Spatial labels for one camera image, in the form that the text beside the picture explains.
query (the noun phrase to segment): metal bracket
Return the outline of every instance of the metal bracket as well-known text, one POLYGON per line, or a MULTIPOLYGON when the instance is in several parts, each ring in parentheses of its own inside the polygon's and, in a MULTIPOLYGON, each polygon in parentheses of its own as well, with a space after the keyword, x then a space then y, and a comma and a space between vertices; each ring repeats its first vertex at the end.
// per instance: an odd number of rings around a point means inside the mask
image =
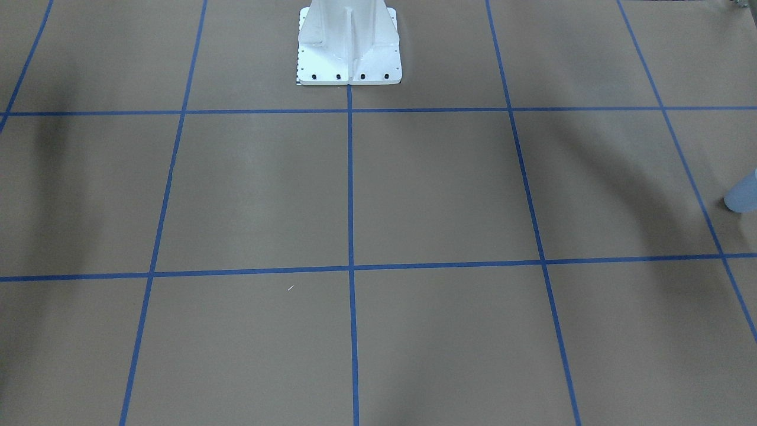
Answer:
POLYGON ((297 82, 305 86, 402 80, 397 12, 384 0, 313 0, 300 11, 297 82))

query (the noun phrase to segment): grid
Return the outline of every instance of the grid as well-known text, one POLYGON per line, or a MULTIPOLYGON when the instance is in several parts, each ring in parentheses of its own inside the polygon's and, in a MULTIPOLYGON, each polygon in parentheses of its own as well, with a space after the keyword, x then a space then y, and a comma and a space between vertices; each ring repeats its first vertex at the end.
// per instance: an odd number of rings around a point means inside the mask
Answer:
POLYGON ((32 44, 30 52, 26 58, 26 61, 18 77, 14 91, 10 97, 10 101, 4 112, 2 112, 2 120, 0 121, 0 133, 5 127, 8 118, 10 117, 50 117, 50 116, 92 116, 92 115, 172 115, 179 118, 178 127, 176 129, 176 138, 173 145, 173 153, 171 155, 171 161, 167 176, 167 181, 164 190, 163 202, 160 210, 160 218, 157 224, 157 231, 154 239, 154 248, 151 255, 151 263, 148 271, 134 271, 123 272, 113 274, 60 274, 60 275, 33 275, 33 276, 4 276, 0 277, 0 282, 31 282, 31 281, 46 281, 46 280, 99 280, 99 279, 124 279, 124 278, 141 278, 146 279, 144 299, 142 303, 142 310, 139 316, 139 326, 137 329, 136 340, 134 344, 134 350, 132 354, 132 362, 129 369, 128 380, 126 384, 126 392, 123 399, 123 409, 120 417, 120 424, 124 426, 129 411, 129 401, 131 399, 132 386, 136 375, 139 350, 142 342, 142 334, 145 327, 145 319, 148 314, 148 307, 150 302, 151 289, 153 279, 156 277, 201 277, 201 276, 221 276, 221 275, 252 275, 252 274, 298 274, 309 272, 327 272, 327 271, 343 271, 349 274, 349 297, 350 297, 350 328, 351 328, 351 345, 352 345, 352 386, 353 386, 353 415, 354 425, 358 426, 360 423, 360 404, 358 395, 358 380, 359 380, 359 366, 358 366, 358 330, 357 330, 357 308, 355 298, 355 272, 356 271, 378 271, 378 270, 394 270, 394 269, 425 269, 425 268, 484 268, 484 267, 517 267, 517 266, 540 266, 544 277, 544 285, 546 286, 547 295, 549 298, 551 315, 553 318, 553 324, 556 333, 556 339, 559 346, 560 355, 562 358, 562 366, 565 373, 565 384, 569 392, 572 411, 576 425, 581 424, 581 415, 579 412, 578 401, 576 399, 571 370, 569 366, 569 354, 565 350, 565 344, 563 342, 562 331, 560 327, 558 308, 553 296, 552 285, 550 282, 550 272, 548 266, 550 265, 575 265, 575 264, 601 264, 601 263, 618 263, 618 262, 663 262, 663 261, 693 261, 714 259, 720 260, 723 268, 725 269, 728 278, 731 282, 733 292, 735 293, 740 307, 743 311, 744 319, 749 325, 749 329, 752 332, 752 336, 757 342, 757 329, 752 319, 751 314, 744 302, 744 298, 741 294, 738 283, 731 271, 729 265, 729 259, 736 258, 757 258, 757 252, 725 252, 721 246, 720 240, 715 228, 712 224, 712 220, 705 206, 702 196, 699 192, 698 186, 694 179, 694 176, 687 163, 686 156, 678 137, 668 116, 669 111, 747 111, 757 110, 757 105, 753 106, 666 106, 657 89, 655 80, 653 79, 650 68, 647 66, 644 55, 641 51, 639 42, 634 34, 634 29, 631 26, 631 22, 626 15, 626 11, 623 7, 621 0, 615 0, 619 13, 623 17, 623 21, 628 29, 628 34, 631 37, 640 63, 646 73, 646 77, 649 80, 649 84, 655 95, 657 106, 650 107, 513 107, 510 99, 510 93, 508 89, 508 80, 503 66, 503 58, 500 53, 500 46, 497 40, 497 31, 494 25, 494 18, 491 11, 491 4, 489 0, 484 0, 482 7, 486 8, 488 14, 488 21, 490 24, 491 37, 494 46, 494 54, 497 58, 497 64, 499 67, 500 78, 502 80, 502 90, 506 101, 506 107, 503 108, 354 108, 353 107, 353 90, 351 86, 347 87, 347 107, 346 108, 332 108, 332 109, 188 109, 189 96, 192 88, 192 78, 195 71, 195 63, 197 61, 198 52, 201 46, 202 31, 204 25, 205 14, 207 10, 208 0, 203 0, 201 14, 198 22, 195 46, 192 53, 192 60, 188 67, 188 76, 185 85, 184 98, 182 108, 180 110, 143 110, 143 111, 13 111, 14 103, 19 93, 19 90, 23 84, 24 77, 29 68, 29 65, 33 59, 39 40, 42 38, 42 34, 47 24, 48 17, 53 8, 54 0, 49 0, 47 8, 45 10, 42 22, 39 25, 39 30, 36 34, 36 38, 32 44), (516 123, 516 112, 536 112, 536 111, 659 111, 665 119, 668 131, 671 139, 674 143, 678 157, 681 160, 681 164, 686 172, 689 184, 694 191, 696 200, 704 217, 712 240, 717 249, 716 253, 711 254, 698 254, 698 255, 658 255, 658 256, 630 256, 630 257, 602 257, 602 258, 548 258, 544 254, 544 247, 541 239, 537 212, 534 207, 534 202, 531 197, 531 188, 528 181, 527 164, 525 163, 524 156, 521 149, 519 140, 518 126, 516 123), (353 117, 354 114, 370 114, 370 113, 405 113, 405 112, 422 112, 422 113, 435 113, 435 112, 506 112, 509 118, 509 125, 512 129, 514 142, 516 145, 517 157, 519 160, 519 167, 522 175, 523 188, 525 191, 526 199, 528 202, 528 210, 531 216, 531 225, 533 227, 534 238, 538 251, 538 258, 531 260, 502 260, 502 261, 487 261, 487 262, 438 262, 438 263, 397 263, 397 264, 381 264, 381 265, 361 265, 356 264, 354 258, 354 165, 353 165, 353 117), (346 265, 323 265, 314 267, 302 267, 302 268, 248 268, 248 269, 220 269, 220 270, 195 270, 195 271, 156 271, 158 253, 160 251, 160 242, 164 228, 164 221, 169 207, 170 192, 173 180, 173 169, 176 165, 176 156, 179 151, 182 130, 184 127, 184 121, 187 115, 193 114, 325 114, 325 113, 338 113, 345 114, 347 119, 347 169, 348 169, 348 263, 346 265))

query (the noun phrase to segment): vertical blue line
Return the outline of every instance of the vertical blue line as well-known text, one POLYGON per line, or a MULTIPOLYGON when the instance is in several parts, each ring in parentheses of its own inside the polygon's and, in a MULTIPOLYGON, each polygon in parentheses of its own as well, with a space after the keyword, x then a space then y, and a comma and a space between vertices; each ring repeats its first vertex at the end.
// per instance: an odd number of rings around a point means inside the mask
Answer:
POLYGON ((631 22, 628 19, 628 15, 626 15, 625 13, 625 8, 623 8, 623 4, 621 3, 621 0, 615 0, 615 3, 618 4, 618 8, 620 9, 620 13, 623 16, 623 21, 625 22, 625 26, 628 29, 628 33, 631 35, 631 40, 634 42, 636 53, 638 54, 639 59, 641 60, 641 64, 644 67, 644 72, 646 72, 646 78, 649 79, 650 85, 652 87, 652 91, 654 92, 655 97, 657 98, 657 103, 659 104, 660 110, 662 111, 662 116, 665 118, 665 123, 668 125, 668 131, 670 132, 670 136, 673 139, 673 143, 675 144, 675 149, 678 152, 678 157, 681 160, 681 164, 684 166, 684 170, 686 171, 686 176, 689 179, 689 184, 691 185, 691 188, 694 190, 696 201, 699 203, 699 208, 702 210, 702 215, 704 215, 705 222, 707 223, 707 228, 709 228, 710 234, 712 235, 712 240, 715 242, 715 248, 718 250, 718 254, 720 256, 721 262, 723 263, 723 267, 725 268, 725 271, 728 275, 728 280, 731 281, 731 287, 733 287, 734 293, 736 294, 736 298, 738 299, 739 305, 741 306, 741 312, 744 314, 746 323, 749 325, 749 330, 752 332, 752 338, 754 339, 755 343, 757 343, 757 328, 755 328, 755 323, 752 320, 751 314, 749 313, 749 308, 747 308, 746 306, 746 302, 744 301, 744 298, 741 294, 739 285, 736 282, 736 278, 734 277, 733 272, 731 271, 731 266, 728 264, 727 256, 725 255, 723 251, 723 247, 720 244, 720 239, 718 238, 718 235, 715 232, 715 227, 713 226, 712 220, 710 219, 709 213, 707 212, 707 207, 705 207, 705 203, 702 199, 702 194, 699 192, 699 188, 696 186, 694 175, 691 173, 691 169, 689 168, 689 163, 688 161, 686 161, 686 156, 684 155, 684 150, 681 148, 681 144, 678 141, 678 136, 676 136, 675 134, 675 130, 673 129, 673 124, 671 123, 670 117, 668 116, 667 108, 662 103, 662 97, 660 96, 659 91, 657 90, 657 85, 655 84, 655 80, 652 78, 652 72, 650 71, 649 66, 647 66, 646 64, 646 59, 644 59, 644 55, 641 52, 641 47, 639 46, 639 42, 636 38, 636 34, 634 33, 634 29, 631 27, 631 22))
POLYGON ((32 48, 31 50, 29 50, 29 55, 26 57, 26 62, 23 63, 23 68, 21 68, 21 75, 18 76, 18 81, 16 82, 16 86, 13 88, 13 93, 11 94, 11 99, 8 101, 8 106, 5 107, 5 113, 2 116, 2 120, 0 120, 0 133, 2 133, 2 130, 5 128, 5 122, 8 121, 8 114, 10 114, 11 109, 13 109, 13 104, 16 102, 18 91, 21 89, 23 78, 26 77, 26 72, 29 70, 29 64, 32 63, 32 57, 34 56, 34 52, 36 52, 37 50, 39 40, 42 38, 42 31, 45 30, 47 19, 50 17, 50 10, 52 10, 52 2, 53 0, 49 0, 48 2, 48 7, 47 9, 45 9, 45 15, 42 17, 42 23, 39 25, 39 30, 37 30, 37 36, 34 38, 34 43, 32 43, 32 48))
POLYGON ((355 303, 355 245, 352 157, 352 86, 347 85, 347 239, 350 269, 350 331, 352 341, 352 423, 360 426, 360 398, 357 368, 357 307, 355 303))
POLYGON ((187 104, 189 102, 189 92, 192 88, 192 78, 195 74, 195 64, 197 62, 197 55, 200 49, 200 40, 202 37, 202 28, 205 22, 205 11, 207 10, 207 0, 202 2, 202 11, 200 12, 200 20, 197 28, 197 36, 195 37, 195 49, 192 52, 192 61, 189 64, 189 72, 187 75, 187 83, 184 89, 184 100, 182 102, 182 112, 179 116, 179 124, 176 127, 176 138, 173 141, 173 152, 171 153, 171 163, 168 167, 168 178, 166 179, 166 188, 163 194, 163 203, 160 207, 160 218, 157 223, 157 230, 155 231, 155 243, 152 249, 152 257, 150 260, 150 271, 145 285, 145 296, 142 300, 142 311, 139 314, 139 324, 137 326, 137 334, 134 340, 134 351, 132 353, 132 362, 129 367, 129 378, 126 380, 126 392, 123 395, 123 405, 121 407, 121 417, 119 426, 126 426, 126 417, 129 414, 129 403, 132 397, 132 388, 134 387, 134 377, 136 376, 137 362, 139 360, 139 350, 142 347, 142 335, 145 331, 145 321, 147 319, 147 311, 150 304, 150 294, 152 292, 152 282, 155 274, 155 268, 157 265, 157 254, 160 251, 160 239, 163 236, 163 225, 166 220, 166 212, 168 210, 168 200, 171 194, 171 183, 173 182, 173 169, 176 166, 176 156, 179 153, 179 144, 181 143, 182 131, 184 128, 184 119, 186 117, 187 104))
POLYGON ((531 213, 531 226, 534 228, 534 238, 536 239, 536 247, 539 252, 539 260, 541 263, 541 272, 544 276, 544 285, 547 288, 547 298, 550 301, 550 311, 552 312, 552 321, 555 327, 555 335, 557 338, 557 345, 560 351, 560 358, 562 359, 562 369, 565 372, 565 384, 568 387, 568 394, 570 396, 571 407, 573 409, 573 419, 576 426, 581 426, 581 414, 578 411, 578 401, 575 397, 575 390, 573 387, 573 378, 570 372, 570 364, 568 363, 568 354, 565 351, 565 342, 562 338, 562 327, 560 326, 559 316, 557 315, 557 304, 555 303, 554 293, 552 291, 552 282, 550 279, 550 272, 547 268, 547 261, 544 256, 544 246, 541 242, 541 234, 539 232, 539 223, 536 218, 536 210, 534 209, 534 200, 531 197, 531 187, 528 184, 528 174, 526 173, 525 161, 523 159, 523 151, 521 149, 520 138, 518 135, 518 127, 516 126, 515 114, 512 111, 512 101, 510 99, 510 92, 507 87, 507 78, 505 76, 505 67, 502 62, 502 55, 500 52, 500 44, 497 40, 497 30, 494 27, 494 17, 491 13, 491 4, 489 0, 486 1, 486 12, 489 18, 489 27, 491 28, 491 38, 494 43, 494 51, 497 54, 497 65, 500 68, 500 78, 502 79, 502 88, 505 95, 505 101, 507 103, 507 112, 510 120, 510 126, 512 128, 512 138, 516 145, 516 152, 518 154, 518 163, 521 169, 521 175, 523 179, 523 188, 525 190, 526 200, 528 201, 528 211, 531 213))

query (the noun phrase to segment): floor tile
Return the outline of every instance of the floor tile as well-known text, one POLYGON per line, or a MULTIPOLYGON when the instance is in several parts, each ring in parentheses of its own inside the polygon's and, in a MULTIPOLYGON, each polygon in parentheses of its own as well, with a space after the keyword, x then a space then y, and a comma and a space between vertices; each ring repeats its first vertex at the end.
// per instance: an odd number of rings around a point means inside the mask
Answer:
POLYGON ((45 17, 46 0, 3 2, 0 5, 0 109, 11 99, 23 64, 45 17))
POLYGON ((129 423, 351 424, 346 273, 157 279, 129 423))
POLYGON ((657 106, 615 2, 491 3, 513 106, 657 106))
POLYGON ((757 32, 749 9, 728 0, 623 2, 662 101, 757 103, 757 32))
POLYGON ((117 424, 144 280, 0 283, 0 424, 117 424))
POLYGON ((484 2, 387 6, 397 10, 402 83, 357 87, 355 108, 505 106, 484 2))
POLYGON ((757 168, 757 111, 670 111, 671 122, 726 252, 757 251, 757 215, 723 197, 757 168))
POLYGON ((297 86, 298 21, 309 3, 209 2, 189 107, 346 108, 344 86, 297 86))
POLYGON ((201 1, 53 5, 14 111, 180 109, 201 1))
POLYGON ((159 270, 346 264, 346 114, 187 117, 159 270))
POLYGON ((719 260, 550 274, 583 424, 754 423, 757 347, 719 260))
POLYGON ((0 274, 150 268, 177 117, 12 117, 0 135, 0 274))
POLYGON ((659 112, 516 120, 548 258, 716 252, 659 112))
POLYGON ((729 259, 728 264, 752 322, 757 321, 757 258, 729 259))
POLYGON ((538 258, 505 113, 354 115, 357 263, 538 258))
POLYGON ((360 423, 572 424, 539 267, 356 276, 360 423))

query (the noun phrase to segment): gray floor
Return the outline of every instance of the gray floor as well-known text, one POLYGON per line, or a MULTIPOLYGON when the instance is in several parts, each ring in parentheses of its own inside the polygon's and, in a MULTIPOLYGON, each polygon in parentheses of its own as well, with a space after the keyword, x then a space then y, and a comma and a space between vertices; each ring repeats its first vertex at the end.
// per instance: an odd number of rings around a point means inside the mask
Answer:
POLYGON ((748 11, 307 4, 0 2, 0 424, 757 424, 748 11))

